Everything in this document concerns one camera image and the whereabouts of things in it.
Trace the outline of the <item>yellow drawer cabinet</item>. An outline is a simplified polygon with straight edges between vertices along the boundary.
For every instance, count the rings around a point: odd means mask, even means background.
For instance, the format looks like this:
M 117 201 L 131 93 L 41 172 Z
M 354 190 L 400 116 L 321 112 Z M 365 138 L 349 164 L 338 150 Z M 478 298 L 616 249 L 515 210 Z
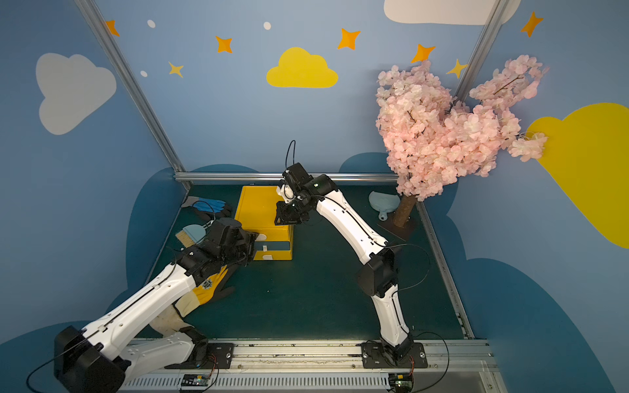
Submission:
M 243 186 L 234 218 L 249 231 L 258 233 L 254 260 L 293 259 L 292 225 L 276 225 L 277 203 L 283 198 L 276 186 Z

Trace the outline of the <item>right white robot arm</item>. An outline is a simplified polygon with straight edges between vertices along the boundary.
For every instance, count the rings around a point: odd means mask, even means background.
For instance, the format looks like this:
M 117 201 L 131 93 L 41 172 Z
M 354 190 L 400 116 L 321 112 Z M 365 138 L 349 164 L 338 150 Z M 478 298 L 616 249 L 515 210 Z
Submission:
M 299 165 L 283 172 L 277 188 L 275 224 L 301 224 L 316 211 L 345 238 L 362 267 L 356 279 L 374 304 L 380 324 L 383 352 L 399 362 L 414 345 L 399 300 L 398 266 L 386 238 L 374 231 L 352 208 L 336 183 L 327 175 L 314 177 Z

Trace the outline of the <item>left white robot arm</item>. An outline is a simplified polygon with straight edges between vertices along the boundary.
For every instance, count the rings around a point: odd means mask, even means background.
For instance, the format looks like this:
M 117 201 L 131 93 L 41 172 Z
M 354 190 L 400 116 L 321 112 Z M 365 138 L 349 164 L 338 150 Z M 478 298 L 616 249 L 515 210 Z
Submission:
M 128 300 L 80 330 L 61 331 L 54 342 L 54 377 L 69 392 L 117 392 L 159 368 L 217 368 L 207 338 L 191 326 L 146 344 L 131 341 L 221 268 L 252 261 L 257 237 L 235 219 L 213 222 L 200 243 L 184 249 Z

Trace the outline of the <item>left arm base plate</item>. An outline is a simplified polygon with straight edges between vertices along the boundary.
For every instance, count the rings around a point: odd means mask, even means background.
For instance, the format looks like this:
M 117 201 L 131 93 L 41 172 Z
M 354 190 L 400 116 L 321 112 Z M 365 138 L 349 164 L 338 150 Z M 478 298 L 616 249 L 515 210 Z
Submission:
M 234 343 L 218 342 L 195 347 L 185 362 L 165 366 L 165 369 L 229 369 L 234 358 Z

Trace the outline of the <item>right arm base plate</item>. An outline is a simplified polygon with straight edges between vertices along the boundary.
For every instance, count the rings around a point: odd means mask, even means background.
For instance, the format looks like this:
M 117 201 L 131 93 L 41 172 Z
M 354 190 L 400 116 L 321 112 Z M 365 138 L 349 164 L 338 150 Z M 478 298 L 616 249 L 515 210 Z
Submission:
M 394 352 L 382 342 L 369 340 L 360 343 L 360 357 L 366 369 L 394 369 L 394 368 L 428 368 L 428 356 L 421 342 L 414 342 L 404 355 Z

